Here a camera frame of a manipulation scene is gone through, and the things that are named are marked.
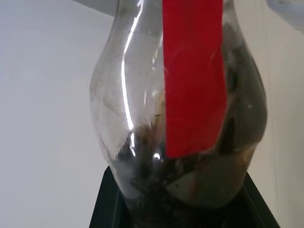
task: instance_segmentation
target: black container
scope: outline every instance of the black container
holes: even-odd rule
[[[202,214],[198,228],[279,228],[247,174],[238,196],[225,208]],[[135,228],[110,168],[104,172],[90,228]]]

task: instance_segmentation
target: red paper strip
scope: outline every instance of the red paper strip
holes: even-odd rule
[[[163,0],[166,154],[212,148],[226,111],[223,0]]]

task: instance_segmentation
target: red tape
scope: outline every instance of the red tape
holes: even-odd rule
[[[166,155],[212,148],[226,111],[223,0],[163,0]]]

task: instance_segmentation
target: black tray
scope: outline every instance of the black tray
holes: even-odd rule
[[[218,214],[229,214],[225,226],[217,225]],[[220,212],[215,212],[202,224],[201,228],[279,228],[278,223],[247,174],[239,195]],[[134,228],[132,218],[124,204],[121,193],[110,168],[104,172],[97,196],[90,228]]]

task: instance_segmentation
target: white background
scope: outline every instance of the white background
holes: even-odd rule
[[[265,85],[249,172],[281,227],[304,222],[304,33],[235,0]],[[88,227],[106,168],[88,88],[112,18],[70,0],[0,0],[0,227]]]

